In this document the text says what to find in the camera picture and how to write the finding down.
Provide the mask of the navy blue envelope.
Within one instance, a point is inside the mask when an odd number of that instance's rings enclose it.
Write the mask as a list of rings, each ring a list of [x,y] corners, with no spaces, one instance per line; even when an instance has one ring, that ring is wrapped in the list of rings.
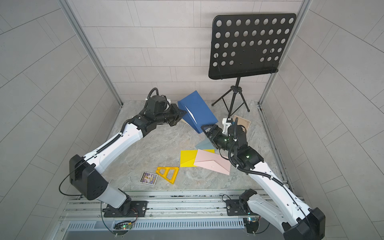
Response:
[[[198,134],[203,132],[202,126],[214,125],[218,122],[218,119],[197,91],[194,91],[178,101],[178,107],[187,112],[183,116],[183,120],[185,120]]]

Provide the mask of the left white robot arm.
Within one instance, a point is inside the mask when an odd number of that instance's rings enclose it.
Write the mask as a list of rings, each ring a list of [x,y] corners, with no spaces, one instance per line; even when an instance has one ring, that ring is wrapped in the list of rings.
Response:
[[[176,104],[165,103],[155,109],[145,107],[139,114],[126,120],[119,133],[106,143],[83,157],[75,155],[70,159],[69,181],[87,200],[99,200],[111,207],[124,211],[130,205],[128,195],[111,187],[102,173],[126,149],[138,142],[158,125],[175,126],[187,112]]]

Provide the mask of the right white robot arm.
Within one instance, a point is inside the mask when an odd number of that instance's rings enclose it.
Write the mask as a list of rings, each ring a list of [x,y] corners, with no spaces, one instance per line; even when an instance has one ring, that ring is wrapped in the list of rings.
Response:
[[[229,126],[226,135],[218,125],[205,125],[201,129],[216,149],[228,152],[232,166],[249,175],[275,202],[271,205],[256,191],[246,190],[239,200],[245,213],[260,215],[286,240],[321,240],[325,237],[325,214],[319,208],[309,207],[279,180],[264,158],[248,145],[242,126]]]

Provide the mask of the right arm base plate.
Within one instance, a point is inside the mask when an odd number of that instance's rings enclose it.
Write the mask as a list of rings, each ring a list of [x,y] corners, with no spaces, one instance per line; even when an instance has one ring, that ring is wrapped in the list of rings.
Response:
[[[258,214],[253,213],[251,210],[246,208],[246,206],[240,203],[240,200],[224,200],[227,208],[228,216],[257,216]]]

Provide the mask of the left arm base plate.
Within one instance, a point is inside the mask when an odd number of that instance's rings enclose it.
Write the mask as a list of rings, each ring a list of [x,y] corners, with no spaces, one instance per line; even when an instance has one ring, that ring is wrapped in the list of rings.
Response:
[[[129,201],[124,203],[120,208],[113,208],[107,205],[102,209],[105,218],[136,218],[144,217],[147,211],[148,201]]]

